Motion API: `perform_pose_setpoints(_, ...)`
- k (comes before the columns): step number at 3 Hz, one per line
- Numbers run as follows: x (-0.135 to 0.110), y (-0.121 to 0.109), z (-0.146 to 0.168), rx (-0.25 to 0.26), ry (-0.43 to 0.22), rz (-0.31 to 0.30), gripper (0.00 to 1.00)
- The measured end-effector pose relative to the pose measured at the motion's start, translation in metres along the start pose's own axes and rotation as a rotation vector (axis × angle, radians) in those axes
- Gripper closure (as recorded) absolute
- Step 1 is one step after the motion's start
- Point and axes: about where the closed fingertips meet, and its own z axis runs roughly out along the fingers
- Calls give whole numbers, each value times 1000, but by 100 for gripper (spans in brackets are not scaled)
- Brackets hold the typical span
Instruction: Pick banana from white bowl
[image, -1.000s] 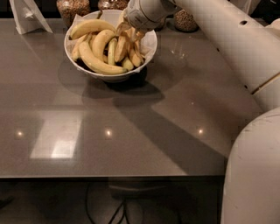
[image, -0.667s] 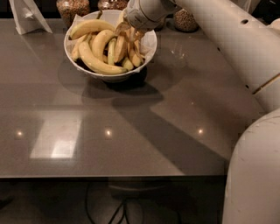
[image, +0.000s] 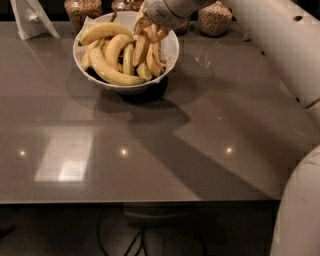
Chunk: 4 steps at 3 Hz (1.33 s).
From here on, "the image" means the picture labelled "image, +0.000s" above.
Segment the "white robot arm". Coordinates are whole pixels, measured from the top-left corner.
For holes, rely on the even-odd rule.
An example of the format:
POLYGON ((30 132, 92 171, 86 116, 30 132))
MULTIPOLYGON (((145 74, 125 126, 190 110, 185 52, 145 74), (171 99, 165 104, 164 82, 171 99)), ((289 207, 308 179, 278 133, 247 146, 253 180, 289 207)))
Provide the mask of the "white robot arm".
MULTIPOLYGON (((144 0, 136 32, 155 24, 173 30, 216 0, 144 0)), ((291 98, 320 126, 320 25, 295 0, 225 0, 245 36, 265 53, 291 98)), ((320 256, 320 146, 285 185, 270 256, 320 256)))

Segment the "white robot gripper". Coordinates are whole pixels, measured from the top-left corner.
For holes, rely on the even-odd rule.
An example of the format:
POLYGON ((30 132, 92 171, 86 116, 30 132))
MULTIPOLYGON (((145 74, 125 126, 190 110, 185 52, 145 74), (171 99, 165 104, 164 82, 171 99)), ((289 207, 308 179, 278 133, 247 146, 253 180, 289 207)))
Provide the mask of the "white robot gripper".
POLYGON ((151 26, 151 42, 157 43, 180 27, 188 18, 190 7, 185 0, 146 0, 138 11, 134 33, 151 26))

